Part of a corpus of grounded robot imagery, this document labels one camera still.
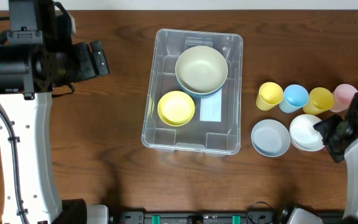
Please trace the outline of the white small bowl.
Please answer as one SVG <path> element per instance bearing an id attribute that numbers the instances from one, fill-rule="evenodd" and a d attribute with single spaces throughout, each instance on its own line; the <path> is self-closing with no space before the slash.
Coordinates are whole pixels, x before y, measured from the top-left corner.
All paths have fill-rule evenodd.
<path id="1" fill-rule="evenodd" d="M 313 127 L 320 121 L 320 118 L 311 114 L 297 116 L 290 124 L 291 143 L 303 151 L 321 150 L 324 147 L 322 136 Z"/>

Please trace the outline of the pink cup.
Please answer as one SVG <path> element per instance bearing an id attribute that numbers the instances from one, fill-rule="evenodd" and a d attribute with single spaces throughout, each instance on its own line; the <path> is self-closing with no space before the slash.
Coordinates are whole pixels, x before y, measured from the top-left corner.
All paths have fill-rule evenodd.
<path id="1" fill-rule="evenodd" d="M 348 109 L 354 95 L 358 90 L 350 84 L 341 84 L 333 91 L 334 105 L 330 109 L 334 113 L 338 113 Z"/>

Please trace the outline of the light blue small bowl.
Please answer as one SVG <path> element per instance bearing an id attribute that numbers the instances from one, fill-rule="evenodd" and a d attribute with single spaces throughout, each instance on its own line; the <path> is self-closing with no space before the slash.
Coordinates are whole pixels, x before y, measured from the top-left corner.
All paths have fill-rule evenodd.
<path id="1" fill-rule="evenodd" d="M 259 121 L 252 128 L 250 138 L 254 149 L 266 157 L 282 156 L 291 144 L 288 129 L 274 119 Z"/>

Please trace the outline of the dark blue bowl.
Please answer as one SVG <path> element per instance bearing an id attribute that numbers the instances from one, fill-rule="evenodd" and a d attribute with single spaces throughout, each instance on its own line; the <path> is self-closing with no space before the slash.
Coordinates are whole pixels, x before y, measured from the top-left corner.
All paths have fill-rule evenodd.
<path id="1" fill-rule="evenodd" d="M 216 89 L 216 90 L 214 90 L 214 91 L 212 91 L 212 92 L 210 92 L 210 93 L 205 93 L 205 94 L 203 93 L 203 94 L 201 94 L 201 93 L 194 93 L 194 92 L 192 92 L 192 91 L 190 91 L 190 90 L 187 90 L 187 89 L 180 83 L 180 81 L 179 81 L 178 78 L 176 78 L 176 80 L 177 80 L 178 85 L 179 85 L 179 87 L 181 88 L 181 90 L 183 90 L 185 93 L 189 94 L 191 97 L 194 97 L 194 98 L 208 98 L 208 97 L 212 96 L 213 94 L 217 93 L 219 90 L 222 90 L 222 89 L 225 87 L 226 83 L 227 83 L 227 79 L 226 79 L 225 82 L 224 82 L 218 89 Z"/>

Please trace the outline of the beige bowl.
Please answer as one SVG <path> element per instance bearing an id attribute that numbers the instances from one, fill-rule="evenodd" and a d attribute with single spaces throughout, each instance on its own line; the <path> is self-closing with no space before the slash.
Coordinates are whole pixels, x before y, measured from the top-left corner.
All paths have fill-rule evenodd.
<path id="1" fill-rule="evenodd" d="M 185 50 L 175 64 L 180 83 L 194 93 L 210 93 L 226 80 L 229 68 L 226 59 L 212 47 L 196 46 Z"/>

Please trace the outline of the yellow small bowl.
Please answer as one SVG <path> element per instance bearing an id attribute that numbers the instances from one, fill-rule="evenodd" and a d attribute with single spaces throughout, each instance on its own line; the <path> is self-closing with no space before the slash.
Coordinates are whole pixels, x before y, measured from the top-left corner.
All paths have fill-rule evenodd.
<path id="1" fill-rule="evenodd" d="M 185 92 L 170 91 L 159 100 L 157 113 L 165 124 L 174 127 L 183 126 L 193 118 L 195 103 Z"/>

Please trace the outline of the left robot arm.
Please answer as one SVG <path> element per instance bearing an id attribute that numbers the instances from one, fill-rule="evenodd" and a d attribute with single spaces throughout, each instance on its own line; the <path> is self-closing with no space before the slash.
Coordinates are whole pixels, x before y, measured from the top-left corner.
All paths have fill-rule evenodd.
<path id="1" fill-rule="evenodd" d="M 9 2 L 0 33 L 3 223 L 108 223 L 105 205 L 59 196 L 50 147 L 54 89 L 109 74 L 100 41 L 74 44 L 75 20 L 57 1 Z"/>

